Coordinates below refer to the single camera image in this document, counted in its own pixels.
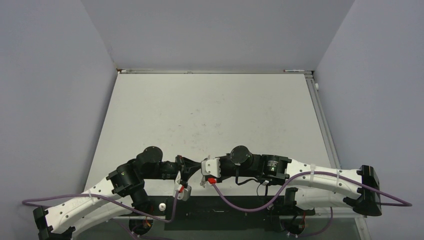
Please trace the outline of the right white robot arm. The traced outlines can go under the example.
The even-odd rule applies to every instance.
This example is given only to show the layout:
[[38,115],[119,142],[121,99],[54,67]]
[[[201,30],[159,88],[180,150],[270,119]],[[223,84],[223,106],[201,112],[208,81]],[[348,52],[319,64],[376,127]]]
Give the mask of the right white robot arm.
[[295,194],[283,199],[282,207],[289,214],[314,208],[351,208],[364,216],[382,215],[380,182],[373,167],[358,169],[321,167],[274,154],[253,154],[243,145],[225,156],[217,157],[208,170],[207,183],[215,185],[228,178],[239,177],[267,186],[279,186],[276,195],[288,191],[287,186],[301,186]]

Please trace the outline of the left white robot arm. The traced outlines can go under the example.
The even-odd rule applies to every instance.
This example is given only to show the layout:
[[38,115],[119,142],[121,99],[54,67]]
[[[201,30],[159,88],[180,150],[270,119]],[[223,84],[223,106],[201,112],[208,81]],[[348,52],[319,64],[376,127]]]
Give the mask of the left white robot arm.
[[70,240],[77,231],[82,232],[95,223],[122,215],[122,210],[160,220],[160,217],[148,213],[151,201],[145,190],[146,180],[174,182],[171,215],[163,220],[172,223],[177,213],[177,202],[190,197],[190,177],[203,166],[203,163],[181,155],[174,162],[163,161],[162,150],[149,146],[83,193],[56,196],[56,199],[67,199],[56,206],[38,206],[33,211],[38,238]]

